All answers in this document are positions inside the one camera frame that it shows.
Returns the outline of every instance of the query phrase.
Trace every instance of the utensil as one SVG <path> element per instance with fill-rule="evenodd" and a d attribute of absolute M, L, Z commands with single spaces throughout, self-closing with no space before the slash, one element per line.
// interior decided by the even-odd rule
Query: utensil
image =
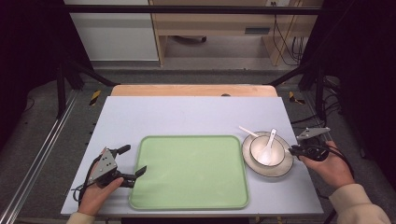
<path fill-rule="evenodd" d="M 242 131 L 244 131 L 244 132 L 246 132 L 246 133 L 249 133 L 250 135 L 252 135 L 252 136 L 254 136 L 254 137 L 258 137 L 258 136 L 259 136 L 258 134 L 254 133 L 254 132 L 252 132 L 252 131 L 249 131 L 248 129 L 246 129 L 246 128 L 242 127 L 242 126 L 239 126 L 239 128 L 240 128 Z"/>
<path fill-rule="evenodd" d="M 262 149 L 262 154 L 259 156 L 259 163 L 264 165 L 270 165 L 272 161 L 272 144 L 276 136 L 276 129 L 271 131 L 270 139 L 267 145 Z"/>

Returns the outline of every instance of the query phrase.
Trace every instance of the green object on floor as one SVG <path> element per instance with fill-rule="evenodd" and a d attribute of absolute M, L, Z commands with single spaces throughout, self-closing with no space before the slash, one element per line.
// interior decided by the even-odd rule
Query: green object on floor
<path fill-rule="evenodd" d="M 248 204 L 245 162 L 232 135 L 147 136 L 129 198 L 135 209 L 221 209 Z"/>

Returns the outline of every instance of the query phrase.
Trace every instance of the forearm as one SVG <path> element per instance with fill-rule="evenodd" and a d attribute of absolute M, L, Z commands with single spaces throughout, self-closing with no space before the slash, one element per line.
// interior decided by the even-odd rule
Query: forearm
<path fill-rule="evenodd" d="M 338 223 L 390 223 L 384 210 L 372 204 L 359 184 L 345 185 L 330 196 Z"/>
<path fill-rule="evenodd" d="M 72 214 L 66 224 L 93 224 L 94 221 L 95 217 L 76 212 Z"/>

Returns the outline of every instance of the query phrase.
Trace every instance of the white cabinet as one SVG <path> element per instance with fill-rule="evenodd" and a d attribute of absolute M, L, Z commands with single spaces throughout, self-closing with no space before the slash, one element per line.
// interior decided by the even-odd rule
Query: white cabinet
<path fill-rule="evenodd" d="M 147 5 L 147 0 L 64 0 L 67 5 Z M 71 13 L 91 61 L 158 61 L 149 14 Z"/>

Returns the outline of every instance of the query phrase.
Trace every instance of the plate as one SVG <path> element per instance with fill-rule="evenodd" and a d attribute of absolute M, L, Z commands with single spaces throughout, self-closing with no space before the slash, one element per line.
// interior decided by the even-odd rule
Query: plate
<path fill-rule="evenodd" d="M 269 132 L 257 132 L 255 133 L 258 136 L 270 136 Z M 280 145 L 285 149 L 285 159 L 276 166 L 266 166 L 258 163 L 250 153 L 250 145 L 255 139 L 254 136 L 249 135 L 244 143 L 242 144 L 242 154 L 247 165 L 254 170 L 256 173 L 260 175 L 270 176 L 270 177 L 278 177 L 285 175 L 292 167 L 294 159 L 289 152 L 289 144 L 281 138 L 279 135 L 275 136 L 275 140 L 280 143 Z"/>
<path fill-rule="evenodd" d="M 131 189 L 135 209 L 236 209 L 248 204 L 245 163 L 232 135 L 147 136 Z"/>

